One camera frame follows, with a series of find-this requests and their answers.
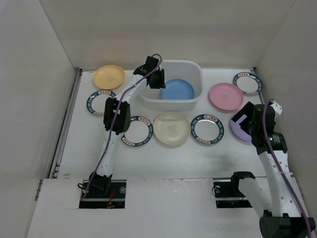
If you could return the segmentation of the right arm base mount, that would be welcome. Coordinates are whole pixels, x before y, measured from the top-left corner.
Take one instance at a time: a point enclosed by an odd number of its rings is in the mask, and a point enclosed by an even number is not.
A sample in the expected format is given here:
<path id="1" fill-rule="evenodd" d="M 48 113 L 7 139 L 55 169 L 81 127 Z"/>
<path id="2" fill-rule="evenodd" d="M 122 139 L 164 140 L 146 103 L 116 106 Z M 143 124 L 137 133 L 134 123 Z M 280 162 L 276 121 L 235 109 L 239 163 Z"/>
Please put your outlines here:
<path id="1" fill-rule="evenodd" d="M 231 182 L 215 181 L 211 189 L 218 209 L 252 208 L 248 199 L 241 193 L 233 191 Z"/>

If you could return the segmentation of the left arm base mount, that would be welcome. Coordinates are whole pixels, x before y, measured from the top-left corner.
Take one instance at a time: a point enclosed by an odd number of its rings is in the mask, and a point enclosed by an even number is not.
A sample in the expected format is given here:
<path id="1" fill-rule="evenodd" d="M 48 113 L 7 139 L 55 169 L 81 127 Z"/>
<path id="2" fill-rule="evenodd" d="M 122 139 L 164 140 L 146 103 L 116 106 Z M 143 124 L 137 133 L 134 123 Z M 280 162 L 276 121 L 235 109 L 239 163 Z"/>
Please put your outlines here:
<path id="1" fill-rule="evenodd" d="M 85 195 L 88 181 L 78 183 L 82 190 L 79 201 L 79 209 L 124 209 L 127 180 L 112 180 L 109 191 L 105 194 L 90 186 Z"/>

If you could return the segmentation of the green rim plate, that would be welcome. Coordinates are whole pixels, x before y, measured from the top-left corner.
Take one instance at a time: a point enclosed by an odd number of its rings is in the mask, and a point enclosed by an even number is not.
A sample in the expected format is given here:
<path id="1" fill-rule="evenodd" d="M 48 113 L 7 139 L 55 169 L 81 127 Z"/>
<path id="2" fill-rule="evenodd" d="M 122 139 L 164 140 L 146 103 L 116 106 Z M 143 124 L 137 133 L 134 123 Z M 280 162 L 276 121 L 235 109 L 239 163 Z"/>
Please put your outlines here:
<path id="1" fill-rule="evenodd" d="M 249 72 L 236 74 L 232 82 L 244 95 L 250 96 L 259 94 L 264 87 L 262 80 Z"/>
<path id="2" fill-rule="evenodd" d="M 154 134 L 153 125 L 145 117 L 131 117 L 131 124 L 126 133 L 121 137 L 121 141 L 130 147 L 141 147 L 147 144 Z"/>
<path id="3" fill-rule="evenodd" d="M 212 146 L 224 137 L 224 126 L 217 117 L 201 114 L 191 121 L 191 135 L 197 142 Z"/>
<path id="4" fill-rule="evenodd" d="M 98 90 L 88 97 L 86 108 L 89 113 L 95 116 L 103 116 L 106 100 L 115 96 L 116 94 L 110 90 Z"/>

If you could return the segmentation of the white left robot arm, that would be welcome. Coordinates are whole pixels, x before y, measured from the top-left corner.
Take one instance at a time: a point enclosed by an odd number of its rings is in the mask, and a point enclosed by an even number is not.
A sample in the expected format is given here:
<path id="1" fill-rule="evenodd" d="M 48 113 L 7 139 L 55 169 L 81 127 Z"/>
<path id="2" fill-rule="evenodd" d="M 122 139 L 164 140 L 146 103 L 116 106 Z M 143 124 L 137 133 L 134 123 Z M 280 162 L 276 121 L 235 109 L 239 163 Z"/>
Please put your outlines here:
<path id="1" fill-rule="evenodd" d="M 97 166 L 89 176 L 88 184 L 83 188 L 84 197 L 91 189 L 100 196 L 106 196 L 111 192 L 114 155 L 118 141 L 131 123 L 129 102 L 147 86 L 151 89 L 165 87 L 164 70 L 160 67 L 161 63 L 161 55 L 148 56 L 146 62 L 134 70 L 131 80 L 125 88 L 116 97 L 106 100 L 104 111 L 106 139 Z"/>

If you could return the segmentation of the purple plastic plate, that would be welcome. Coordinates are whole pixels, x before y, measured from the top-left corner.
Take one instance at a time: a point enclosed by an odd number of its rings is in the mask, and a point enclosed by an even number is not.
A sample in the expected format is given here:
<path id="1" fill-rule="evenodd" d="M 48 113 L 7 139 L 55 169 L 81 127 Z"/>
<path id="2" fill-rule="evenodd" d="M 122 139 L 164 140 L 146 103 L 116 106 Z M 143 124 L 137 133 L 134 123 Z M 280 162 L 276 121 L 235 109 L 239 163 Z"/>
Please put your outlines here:
<path id="1" fill-rule="evenodd" d="M 241 140 L 245 142 L 251 142 L 252 140 L 251 136 L 248 133 L 246 133 L 240 125 L 240 123 L 242 123 L 245 119 L 246 117 L 242 116 L 237 121 L 231 120 L 230 121 L 231 129 L 234 132 L 234 134 Z"/>

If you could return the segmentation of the cream plastic plate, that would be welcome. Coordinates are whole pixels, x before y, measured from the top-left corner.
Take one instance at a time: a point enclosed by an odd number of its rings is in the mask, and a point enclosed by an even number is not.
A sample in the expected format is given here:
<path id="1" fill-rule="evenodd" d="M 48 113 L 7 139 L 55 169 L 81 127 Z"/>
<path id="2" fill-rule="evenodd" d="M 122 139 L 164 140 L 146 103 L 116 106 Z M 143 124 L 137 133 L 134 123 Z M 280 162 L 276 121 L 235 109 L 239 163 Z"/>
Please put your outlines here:
<path id="1" fill-rule="evenodd" d="M 161 113 L 155 119 L 153 126 L 156 138 L 171 147 L 182 145 L 191 131 L 188 119 L 180 112 Z"/>

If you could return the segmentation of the pink plastic plate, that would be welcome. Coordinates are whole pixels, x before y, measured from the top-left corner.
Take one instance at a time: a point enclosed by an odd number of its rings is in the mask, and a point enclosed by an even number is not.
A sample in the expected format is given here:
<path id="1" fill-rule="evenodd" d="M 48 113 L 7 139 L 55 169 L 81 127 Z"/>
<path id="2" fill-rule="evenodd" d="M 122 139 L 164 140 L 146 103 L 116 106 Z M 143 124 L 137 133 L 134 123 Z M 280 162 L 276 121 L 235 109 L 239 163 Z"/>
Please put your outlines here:
<path id="1" fill-rule="evenodd" d="M 209 90 L 209 99 L 215 107 L 224 111 L 235 111 L 244 102 L 242 92 L 230 83 L 215 84 Z"/>

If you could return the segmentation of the yellow plastic plate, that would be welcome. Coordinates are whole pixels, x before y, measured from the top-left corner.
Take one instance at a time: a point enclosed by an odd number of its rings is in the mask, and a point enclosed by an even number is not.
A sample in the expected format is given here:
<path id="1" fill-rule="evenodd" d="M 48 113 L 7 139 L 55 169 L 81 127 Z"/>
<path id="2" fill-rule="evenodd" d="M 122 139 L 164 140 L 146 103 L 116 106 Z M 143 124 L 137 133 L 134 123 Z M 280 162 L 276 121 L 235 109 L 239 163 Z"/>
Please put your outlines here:
<path id="1" fill-rule="evenodd" d="M 119 87 L 125 79 L 124 70 L 117 65 L 105 65 L 99 68 L 94 76 L 93 83 L 100 89 L 110 90 Z"/>

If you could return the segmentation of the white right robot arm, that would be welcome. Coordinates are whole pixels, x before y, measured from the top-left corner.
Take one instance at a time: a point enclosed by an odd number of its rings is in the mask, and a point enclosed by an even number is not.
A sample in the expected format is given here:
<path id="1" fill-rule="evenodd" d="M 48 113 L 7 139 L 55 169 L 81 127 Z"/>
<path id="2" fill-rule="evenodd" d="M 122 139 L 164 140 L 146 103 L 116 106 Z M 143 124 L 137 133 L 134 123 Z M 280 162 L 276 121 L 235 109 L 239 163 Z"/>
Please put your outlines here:
<path id="1" fill-rule="evenodd" d="M 263 165 L 270 196 L 251 172 L 234 172 L 229 184 L 236 196 L 243 195 L 259 217 L 264 238 L 310 238 L 316 228 L 308 217 L 293 186 L 288 167 L 288 148 L 283 134 L 274 130 L 282 107 L 274 100 L 246 105 L 231 119 L 251 138 Z"/>

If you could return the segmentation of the blue plastic plate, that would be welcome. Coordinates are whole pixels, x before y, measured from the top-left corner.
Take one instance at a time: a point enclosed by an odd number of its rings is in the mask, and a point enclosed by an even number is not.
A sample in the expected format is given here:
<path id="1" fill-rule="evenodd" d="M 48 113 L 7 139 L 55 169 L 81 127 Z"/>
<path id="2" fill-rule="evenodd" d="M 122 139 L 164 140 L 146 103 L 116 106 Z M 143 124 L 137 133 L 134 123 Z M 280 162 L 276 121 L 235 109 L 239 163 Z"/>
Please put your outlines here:
<path id="1" fill-rule="evenodd" d="M 165 83 L 160 91 L 163 100 L 191 100 L 194 99 L 193 86 L 184 79 L 172 79 Z"/>

